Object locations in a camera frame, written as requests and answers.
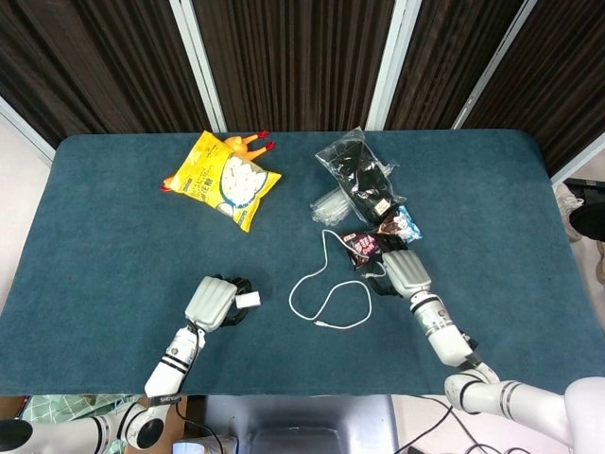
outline shoe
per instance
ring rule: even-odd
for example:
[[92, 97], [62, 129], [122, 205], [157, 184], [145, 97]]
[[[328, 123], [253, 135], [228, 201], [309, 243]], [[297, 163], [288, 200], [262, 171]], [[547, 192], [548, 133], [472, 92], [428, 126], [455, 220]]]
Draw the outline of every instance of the shoe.
[[565, 227], [567, 239], [572, 243], [580, 241], [582, 235], [569, 223], [569, 215], [575, 209], [580, 208], [584, 203], [584, 200], [577, 199], [565, 184], [559, 184], [557, 186], [555, 189], [555, 197], [557, 199], [559, 213], [561, 213], [561, 219], [563, 221], [563, 226]]
[[605, 286], [605, 243], [597, 241], [596, 248], [601, 254], [601, 259], [596, 264], [596, 279]]

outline yellow snack bag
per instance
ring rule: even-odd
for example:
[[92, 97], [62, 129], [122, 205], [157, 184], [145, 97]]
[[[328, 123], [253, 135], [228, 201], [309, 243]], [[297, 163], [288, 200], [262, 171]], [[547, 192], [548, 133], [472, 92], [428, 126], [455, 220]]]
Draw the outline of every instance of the yellow snack bag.
[[261, 198], [280, 178], [237, 156], [205, 131], [167, 186], [209, 204], [249, 232]]

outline rubber chicken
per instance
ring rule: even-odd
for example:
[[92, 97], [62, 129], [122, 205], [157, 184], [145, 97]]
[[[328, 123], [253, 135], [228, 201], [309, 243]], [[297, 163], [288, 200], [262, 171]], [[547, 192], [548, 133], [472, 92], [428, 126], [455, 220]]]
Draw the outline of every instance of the rubber chicken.
[[[256, 149], [254, 151], [248, 151], [248, 144], [250, 142], [255, 141], [256, 139], [265, 139], [268, 137], [268, 131], [260, 131], [256, 134], [249, 135], [248, 137], [241, 137], [236, 135], [234, 137], [228, 137], [223, 140], [223, 143], [233, 150], [233, 152], [239, 156], [240, 158], [247, 159], [252, 161], [258, 158], [265, 151], [269, 151], [270, 149], [275, 148], [275, 142], [269, 142], [263, 147]], [[170, 184], [172, 183], [173, 177], [168, 177], [163, 181], [163, 184], [160, 186], [160, 189], [164, 192], [170, 191]]]

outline dark curtain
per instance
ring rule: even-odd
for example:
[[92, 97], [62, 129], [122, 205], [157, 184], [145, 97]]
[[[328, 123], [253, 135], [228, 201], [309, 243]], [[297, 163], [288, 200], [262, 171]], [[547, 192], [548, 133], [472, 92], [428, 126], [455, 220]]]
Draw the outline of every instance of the dark curtain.
[[605, 2], [541, 0], [465, 128], [533, 135], [554, 174], [605, 131]]
[[451, 128], [523, 0], [423, 0], [385, 129]]
[[393, 0], [195, 0], [230, 131], [364, 126]]
[[1, 1], [0, 95], [53, 147], [209, 128], [166, 0]]

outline teal felt surface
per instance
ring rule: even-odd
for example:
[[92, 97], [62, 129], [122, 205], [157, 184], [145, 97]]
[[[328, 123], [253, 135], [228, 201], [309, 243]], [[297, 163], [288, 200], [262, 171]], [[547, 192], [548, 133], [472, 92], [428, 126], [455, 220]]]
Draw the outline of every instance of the teal felt surface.
[[[238, 326], [206, 336], [185, 393], [442, 393], [442, 366], [403, 299], [373, 296], [372, 317], [339, 332], [295, 317], [287, 296], [322, 264], [309, 203], [335, 187], [314, 154], [341, 132], [273, 133], [257, 163], [284, 177], [245, 234], [208, 206], [163, 193], [197, 134], [82, 135], [57, 151], [0, 317], [0, 393], [141, 393], [184, 325], [205, 275], [251, 280], [262, 298]], [[414, 242], [433, 290], [503, 379], [562, 392], [605, 375], [605, 340], [533, 140], [519, 131], [368, 133], [400, 166], [396, 191], [423, 231]], [[335, 230], [363, 229], [350, 215]], [[358, 277], [328, 239], [330, 268], [297, 307], [315, 313]], [[322, 317], [350, 323], [361, 288]]]

